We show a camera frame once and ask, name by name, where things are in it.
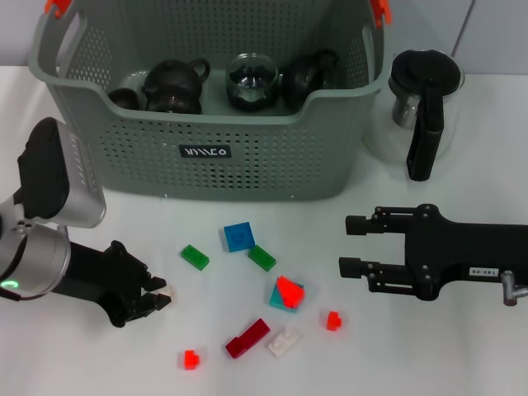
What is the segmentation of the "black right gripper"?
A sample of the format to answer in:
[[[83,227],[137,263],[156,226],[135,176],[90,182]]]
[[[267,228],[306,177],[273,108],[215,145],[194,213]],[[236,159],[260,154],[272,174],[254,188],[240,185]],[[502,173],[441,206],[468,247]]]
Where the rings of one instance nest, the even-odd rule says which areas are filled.
[[[499,283],[505,271],[514,274],[517,285],[527,286],[525,225],[455,222],[432,204],[377,206],[369,219],[348,215],[345,225],[347,235],[405,233],[405,266],[339,258],[340,276],[365,277],[372,293],[435,300],[448,283]]]

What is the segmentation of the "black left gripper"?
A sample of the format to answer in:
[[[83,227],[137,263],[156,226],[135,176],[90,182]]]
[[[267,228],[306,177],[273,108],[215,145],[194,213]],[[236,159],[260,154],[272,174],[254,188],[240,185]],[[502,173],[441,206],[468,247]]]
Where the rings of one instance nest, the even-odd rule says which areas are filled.
[[[142,295],[142,289],[160,290],[167,282],[148,274],[148,267],[122,243],[114,241],[103,252],[77,243],[70,247],[68,268],[53,292],[98,304],[115,327],[146,318],[172,302],[169,295]]]

